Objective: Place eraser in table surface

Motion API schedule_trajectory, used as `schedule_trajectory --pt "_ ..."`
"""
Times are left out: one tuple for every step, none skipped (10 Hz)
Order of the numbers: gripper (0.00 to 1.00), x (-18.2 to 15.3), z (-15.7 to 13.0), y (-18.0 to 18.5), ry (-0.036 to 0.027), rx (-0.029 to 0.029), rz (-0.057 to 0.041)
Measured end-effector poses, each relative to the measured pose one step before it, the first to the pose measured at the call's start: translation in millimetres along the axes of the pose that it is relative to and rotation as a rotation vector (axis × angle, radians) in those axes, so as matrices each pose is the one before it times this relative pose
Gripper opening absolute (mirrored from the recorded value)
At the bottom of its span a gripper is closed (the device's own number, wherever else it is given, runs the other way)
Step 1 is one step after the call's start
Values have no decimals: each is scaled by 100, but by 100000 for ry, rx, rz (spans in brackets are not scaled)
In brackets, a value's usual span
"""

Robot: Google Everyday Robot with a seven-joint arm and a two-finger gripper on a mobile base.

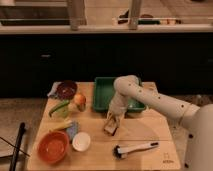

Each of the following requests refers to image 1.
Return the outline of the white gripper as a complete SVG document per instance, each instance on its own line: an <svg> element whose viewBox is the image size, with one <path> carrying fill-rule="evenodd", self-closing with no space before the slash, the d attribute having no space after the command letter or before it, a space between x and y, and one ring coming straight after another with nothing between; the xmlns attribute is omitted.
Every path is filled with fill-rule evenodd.
<svg viewBox="0 0 213 171"><path fill-rule="evenodd" d="M121 125L125 113L127 112L127 108L128 97L116 92L109 103L105 125L112 125L115 117L117 131Z"/></svg>

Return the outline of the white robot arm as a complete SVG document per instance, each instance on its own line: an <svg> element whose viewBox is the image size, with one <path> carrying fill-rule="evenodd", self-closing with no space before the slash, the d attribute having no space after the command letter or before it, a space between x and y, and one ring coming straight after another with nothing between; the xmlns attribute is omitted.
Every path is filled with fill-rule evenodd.
<svg viewBox="0 0 213 171"><path fill-rule="evenodd" d="M127 112L132 98L188 130L184 171L213 171L213 104L202 107L171 96L156 93L139 85L135 75L117 77L115 94L109 103L107 119L120 126L120 117Z"/></svg>

